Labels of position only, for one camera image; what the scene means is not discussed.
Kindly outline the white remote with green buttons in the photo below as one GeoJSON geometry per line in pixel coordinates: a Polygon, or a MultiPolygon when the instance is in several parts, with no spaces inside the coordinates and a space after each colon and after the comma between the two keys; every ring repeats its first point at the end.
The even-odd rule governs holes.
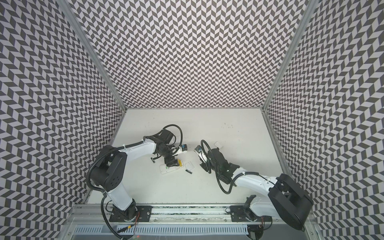
{"type": "Polygon", "coordinates": [[[182,160],[178,160],[178,165],[173,167],[168,167],[166,164],[160,165],[160,173],[162,175],[183,169],[184,164],[182,160]]]}

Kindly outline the white battery cover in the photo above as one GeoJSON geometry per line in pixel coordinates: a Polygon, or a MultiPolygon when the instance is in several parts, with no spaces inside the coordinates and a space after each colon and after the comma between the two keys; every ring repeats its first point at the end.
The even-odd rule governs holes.
{"type": "Polygon", "coordinates": [[[195,168],[194,165],[191,162],[185,163],[185,167],[186,167],[186,169],[188,171],[191,171],[191,170],[193,170],[195,168]]]}
{"type": "Polygon", "coordinates": [[[219,142],[215,142],[214,145],[219,148],[219,149],[222,149],[224,146],[222,144],[220,144],[219,142]]]}

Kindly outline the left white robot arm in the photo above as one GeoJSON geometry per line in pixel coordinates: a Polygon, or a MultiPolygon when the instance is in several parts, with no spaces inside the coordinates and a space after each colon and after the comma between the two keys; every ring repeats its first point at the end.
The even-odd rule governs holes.
{"type": "Polygon", "coordinates": [[[177,155],[183,151],[183,131],[175,124],[166,125],[154,135],[144,136],[137,143],[121,147],[107,145],[91,164],[86,184],[112,201],[115,217],[126,222],[136,220],[139,215],[136,202],[124,186],[127,166],[144,156],[155,155],[152,161],[164,158],[167,168],[180,167],[177,155]]]}

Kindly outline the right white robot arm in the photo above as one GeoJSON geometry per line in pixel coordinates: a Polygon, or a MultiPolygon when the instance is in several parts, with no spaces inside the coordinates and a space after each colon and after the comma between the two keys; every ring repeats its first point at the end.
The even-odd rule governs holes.
{"type": "Polygon", "coordinates": [[[200,166],[214,173],[221,191],[229,195],[234,187],[249,189],[243,213],[249,221],[262,217],[279,217],[295,230],[304,231],[305,222],[314,205],[310,195],[289,175],[269,177],[228,162],[219,148],[210,148],[205,140],[194,151],[201,160],[200,166]]]}

